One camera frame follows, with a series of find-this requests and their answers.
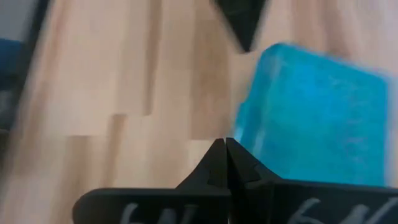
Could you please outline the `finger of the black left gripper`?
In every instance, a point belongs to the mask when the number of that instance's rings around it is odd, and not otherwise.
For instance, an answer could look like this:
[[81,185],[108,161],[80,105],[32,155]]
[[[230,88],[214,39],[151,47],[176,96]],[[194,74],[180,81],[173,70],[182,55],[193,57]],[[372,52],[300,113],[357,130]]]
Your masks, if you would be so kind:
[[246,51],[244,25],[242,23],[244,2],[241,0],[215,0],[217,6],[228,21],[242,51]]
[[247,32],[248,43],[246,51],[250,52],[252,50],[252,43],[254,41],[254,36],[258,27],[259,20],[261,18],[262,10],[266,5],[267,0],[250,0],[249,10],[248,10],[248,26]]

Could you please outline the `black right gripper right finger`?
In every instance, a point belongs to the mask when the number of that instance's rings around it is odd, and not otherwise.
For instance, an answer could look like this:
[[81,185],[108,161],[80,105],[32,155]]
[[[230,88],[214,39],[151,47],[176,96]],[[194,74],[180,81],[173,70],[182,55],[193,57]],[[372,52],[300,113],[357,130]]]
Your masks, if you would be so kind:
[[397,224],[397,190],[287,180],[226,138],[233,223]]

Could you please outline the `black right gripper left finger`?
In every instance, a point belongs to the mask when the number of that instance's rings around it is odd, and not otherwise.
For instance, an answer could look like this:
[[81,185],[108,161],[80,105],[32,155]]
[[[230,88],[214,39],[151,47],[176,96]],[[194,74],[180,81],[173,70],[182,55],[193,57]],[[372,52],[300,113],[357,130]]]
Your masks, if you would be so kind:
[[216,139],[196,168],[174,189],[100,188],[72,208],[74,224],[227,223],[231,192],[227,148]]

